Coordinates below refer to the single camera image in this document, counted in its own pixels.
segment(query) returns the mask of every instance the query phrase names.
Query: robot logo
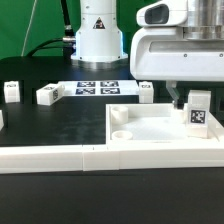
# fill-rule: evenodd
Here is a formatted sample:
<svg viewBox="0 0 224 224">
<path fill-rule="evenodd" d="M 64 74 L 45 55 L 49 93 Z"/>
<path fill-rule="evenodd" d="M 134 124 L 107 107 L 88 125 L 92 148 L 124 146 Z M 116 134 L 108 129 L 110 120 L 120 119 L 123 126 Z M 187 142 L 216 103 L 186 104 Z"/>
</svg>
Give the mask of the robot logo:
<svg viewBox="0 0 224 224">
<path fill-rule="evenodd" d="M 101 20 L 101 18 L 99 17 L 93 27 L 93 29 L 105 29 L 105 26 L 103 24 L 103 21 Z"/>
</svg>

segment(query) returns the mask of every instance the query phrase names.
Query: white block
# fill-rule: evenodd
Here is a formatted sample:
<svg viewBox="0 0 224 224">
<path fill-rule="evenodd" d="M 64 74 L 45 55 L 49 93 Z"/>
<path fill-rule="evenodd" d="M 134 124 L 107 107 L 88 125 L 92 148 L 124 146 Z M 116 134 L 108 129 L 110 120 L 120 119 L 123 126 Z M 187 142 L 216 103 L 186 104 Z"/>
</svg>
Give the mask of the white block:
<svg viewBox="0 0 224 224">
<path fill-rule="evenodd" d="M 153 96 L 139 95 L 139 103 L 153 103 Z"/>
<path fill-rule="evenodd" d="M 188 107 L 209 110 L 210 101 L 211 91 L 191 90 L 188 95 Z"/>
<path fill-rule="evenodd" d="M 36 91 L 37 104 L 50 106 L 64 96 L 64 86 L 48 84 Z"/>
<path fill-rule="evenodd" d="M 139 95 L 152 96 L 154 95 L 154 89 L 152 82 L 139 82 Z"/>
<path fill-rule="evenodd" d="M 6 103 L 20 102 L 19 82 L 18 81 L 5 82 L 4 94 Z"/>
<path fill-rule="evenodd" d="M 188 119 L 186 123 L 187 135 L 189 137 L 208 138 L 210 101 L 210 91 L 190 91 L 188 95 Z"/>
<path fill-rule="evenodd" d="M 94 150 L 83 152 L 83 170 L 118 170 L 119 151 Z"/>
<path fill-rule="evenodd" d="M 4 126 L 3 117 L 2 117 L 2 111 L 0 110 L 0 131 L 2 130 Z"/>
</svg>

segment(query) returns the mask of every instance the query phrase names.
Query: cable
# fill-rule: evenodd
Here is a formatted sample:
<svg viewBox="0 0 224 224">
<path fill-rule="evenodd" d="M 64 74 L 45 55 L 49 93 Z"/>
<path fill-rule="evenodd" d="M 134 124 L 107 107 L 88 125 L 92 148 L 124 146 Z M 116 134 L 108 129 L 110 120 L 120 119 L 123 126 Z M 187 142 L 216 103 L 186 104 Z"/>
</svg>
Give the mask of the cable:
<svg viewBox="0 0 224 224">
<path fill-rule="evenodd" d="M 74 31 L 69 18 L 67 0 L 61 0 L 62 13 L 65 24 L 65 36 L 74 36 Z"/>
<path fill-rule="evenodd" d="M 27 44 L 29 33 L 30 33 L 30 28 L 31 28 L 32 23 L 33 23 L 33 17 L 34 17 L 35 11 L 36 11 L 37 2 L 38 2 L 38 0 L 34 0 L 29 26 L 27 28 L 26 36 L 25 36 L 24 43 L 23 43 L 23 49 L 22 49 L 22 53 L 21 53 L 22 57 L 24 56 L 24 52 L 25 52 L 25 49 L 26 49 L 26 44 Z"/>
<path fill-rule="evenodd" d="M 35 47 L 33 50 L 31 50 L 26 56 L 27 57 L 31 57 L 36 51 L 38 51 L 40 48 L 48 45 L 48 44 L 51 44 L 51 43 L 55 43 L 55 42 L 61 42 L 63 41 L 62 38 L 56 38 L 56 39 L 52 39 L 52 40 L 48 40 L 48 41 L 45 41 L 43 42 L 42 44 L 38 45 L 37 47 Z"/>
<path fill-rule="evenodd" d="M 39 47 L 30 51 L 26 56 L 32 57 L 39 50 L 47 50 L 47 49 L 63 49 L 63 48 L 72 48 L 71 46 L 49 46 L 49 47 Z"/>
</svg>

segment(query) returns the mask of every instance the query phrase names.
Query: white plastic base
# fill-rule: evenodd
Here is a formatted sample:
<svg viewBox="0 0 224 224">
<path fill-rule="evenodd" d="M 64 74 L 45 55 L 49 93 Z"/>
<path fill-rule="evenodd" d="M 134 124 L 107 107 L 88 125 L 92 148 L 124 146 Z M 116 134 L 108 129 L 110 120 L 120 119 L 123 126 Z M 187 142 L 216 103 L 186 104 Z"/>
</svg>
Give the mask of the white plastic base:
<svg viewBox="0 0 224 224">
<path fill-rule="evenodd" d="M 111 122 L 114 106 L 128 108 L 126 123 Z M 172 104 L 107 105 L 106 109 L 106 145 L 0 147 L 0 173 L 224 167 L 224 128 L 211 114 L 208 139 L 201 139 L 186 135 L 187 110 L 174 111 Z M 122 139 L 127 135 L 112 139 L 117 129 L 132 132 L 133 139 Z"/>
</svg>

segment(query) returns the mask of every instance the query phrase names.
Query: green screen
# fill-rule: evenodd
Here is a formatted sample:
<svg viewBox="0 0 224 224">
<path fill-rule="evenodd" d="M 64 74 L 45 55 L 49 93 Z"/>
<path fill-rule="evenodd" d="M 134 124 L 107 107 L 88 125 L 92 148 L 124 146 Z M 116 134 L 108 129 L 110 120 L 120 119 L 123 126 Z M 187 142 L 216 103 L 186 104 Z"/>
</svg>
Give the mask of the green screen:
<svg viewBox="0 0 224 224">
<path fill-rule="evenodd" d="M 137 11 L 155 0 L 117 0 L 118 27 L 124 34 L 124 50 L 129 53 L 131 40 L 139 29 Z M 0 1 L 0 59 L 20 56 L 29 25 L 34 0 Z M 67 0 L 74 31 L 80 27 L 80 0 Z M 60 0 L 38 0 L 25 55 L 44 41 L 61 38 L 64 22 Z M 38 52 L 36 55 L 62 55 L 60 49 Z"/>
</svg>

